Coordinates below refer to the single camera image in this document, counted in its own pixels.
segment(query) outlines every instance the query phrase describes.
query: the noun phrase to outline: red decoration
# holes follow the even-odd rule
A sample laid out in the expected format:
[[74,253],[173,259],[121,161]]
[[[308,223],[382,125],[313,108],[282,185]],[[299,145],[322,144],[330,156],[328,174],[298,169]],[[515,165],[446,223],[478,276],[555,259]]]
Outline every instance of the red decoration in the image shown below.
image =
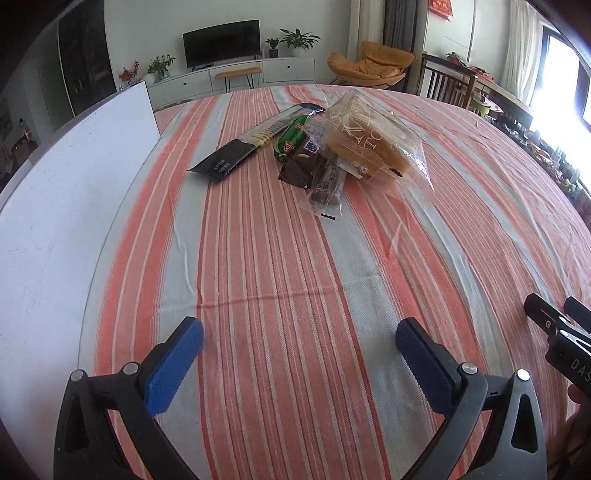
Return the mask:
[[124,82],[127,82],[128,85],[131,85],[132,83],[135,83],[138,80],[138,70],[139,62],[136,60],[131,70],[123,68],[123,71],[119,72],[119,78]]
[[452,0],[429,0],[429,11],[449,20],[453,17]]

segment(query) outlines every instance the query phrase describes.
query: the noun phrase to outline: striped tablecloth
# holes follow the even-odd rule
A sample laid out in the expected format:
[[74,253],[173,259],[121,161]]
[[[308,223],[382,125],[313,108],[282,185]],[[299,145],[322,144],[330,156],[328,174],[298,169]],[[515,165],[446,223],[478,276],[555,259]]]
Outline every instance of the striped tablecloth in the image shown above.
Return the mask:
[[533,291],[556,305],[591,300],[591,235],[494,127],[368,90],[423,140],[434,201],[401,203],[350,177],[340,222],[297,207],[304,191],[277,180],[269,146],[219,184],[186,171],[294,103],[324,103],[329,88],[244,90],[158,114],[170,124],[100,256],[81,368],[141,361],[197,316],[203,352],[158,421],[201,479],[397,479],[441,422],[393,341],[414,316],[459,361],[528,369],[552,436],[569,410],[566,381],[522,305]]

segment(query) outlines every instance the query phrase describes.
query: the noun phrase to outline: blue gripper pad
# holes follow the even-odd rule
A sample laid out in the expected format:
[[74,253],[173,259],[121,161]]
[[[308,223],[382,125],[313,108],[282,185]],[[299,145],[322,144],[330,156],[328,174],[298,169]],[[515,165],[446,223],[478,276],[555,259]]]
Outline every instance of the blue gripper pad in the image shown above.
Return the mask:
[[454,382],[437,359],[435,352],[427,346],[425,340],[415,330],[412,321],[404,319],[400,322],[396,330],[396,345],[425,394],[431,409],[447,418],[455,410]]
[[199,320],[193,320],[169,347],[154,372],[148,377],[144,404],[152,417],[168,410],[202,347],[203,324]]

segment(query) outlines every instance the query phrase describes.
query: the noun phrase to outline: wooden chair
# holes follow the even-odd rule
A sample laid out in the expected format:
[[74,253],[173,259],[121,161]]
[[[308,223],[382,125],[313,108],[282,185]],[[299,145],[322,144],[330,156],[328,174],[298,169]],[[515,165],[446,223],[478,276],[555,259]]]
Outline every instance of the wooden chair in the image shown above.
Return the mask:
[[465,109],[469,108],[474,85],[478,79],[476,72],[424,52],[416,92],[419,96],[423,90],[426,70],[431,72],[427,98]]

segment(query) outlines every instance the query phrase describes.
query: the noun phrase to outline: wooden bench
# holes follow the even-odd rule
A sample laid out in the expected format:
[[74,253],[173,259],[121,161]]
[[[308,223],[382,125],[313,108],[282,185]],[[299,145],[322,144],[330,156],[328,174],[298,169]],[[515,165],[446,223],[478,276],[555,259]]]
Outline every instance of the wooden bench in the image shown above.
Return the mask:
[[250,67],[247,69],[240,69],[240,70],[227,70],[226,72],[220,72],[216,75],[216,80],[223,79],[223,83],[226,87],[226,93],[230,91],[230,83],[233,77],[239,77],[242,75],[246,76],[246,81],[248,82],[248,86],[253,89],[255,87],[254,79],[252,75],[254,73],[262,73],[260,67]]

